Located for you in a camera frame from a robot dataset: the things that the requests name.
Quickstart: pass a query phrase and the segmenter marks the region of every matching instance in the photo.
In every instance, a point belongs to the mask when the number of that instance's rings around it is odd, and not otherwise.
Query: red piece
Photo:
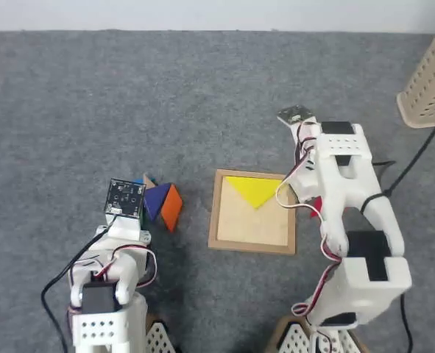
[[[319,212],[322,210],[322,197],[319,196],[315,199],[314,207]],[[315,211],[311,212],[311,218],[312,217],[317,217],[317,214],[315,213]]]

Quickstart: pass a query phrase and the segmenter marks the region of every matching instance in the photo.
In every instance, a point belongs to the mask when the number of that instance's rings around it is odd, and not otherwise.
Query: wooden puzzle board
[[[209,247],[246,252],[295,254],[296,211],[277,204],[272,196],[255,209],[225,177],[282,180],[284,175],[218,169],[214,182]],[[281,190],[283,203],[295,203],[289,188]]]

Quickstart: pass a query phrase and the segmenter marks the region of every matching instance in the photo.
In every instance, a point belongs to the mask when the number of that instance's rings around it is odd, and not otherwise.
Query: yellow triangle
[[[247,200],[254,208],[272,198],[276,188],[281,183],[277,179],[246,178],[244,176],[226,176],[225,179]]]

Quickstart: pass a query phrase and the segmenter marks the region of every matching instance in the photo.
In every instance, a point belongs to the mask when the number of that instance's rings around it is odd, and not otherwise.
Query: circuit board
[[[293,107],[280,110],[277,117],[286,125],[291,126],[309,118],[313,118],[314,114],[303,105],[294,105]]]
[[[107,192],[105,213],[140,218],[145,185],[111,179]]]

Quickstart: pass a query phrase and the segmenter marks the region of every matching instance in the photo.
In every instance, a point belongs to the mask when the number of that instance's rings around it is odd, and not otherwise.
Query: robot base
[[[367,347],[362,344],[352,331],[332,331],[328,336],[331,339],[331,353],[368,353]],[[319,351],[316,350],[315,341],[319,341]],[[329,353],[330,343],[320,334],[311,336],[311,330],[304,318],[285,316],[279,320],[265,353]]]

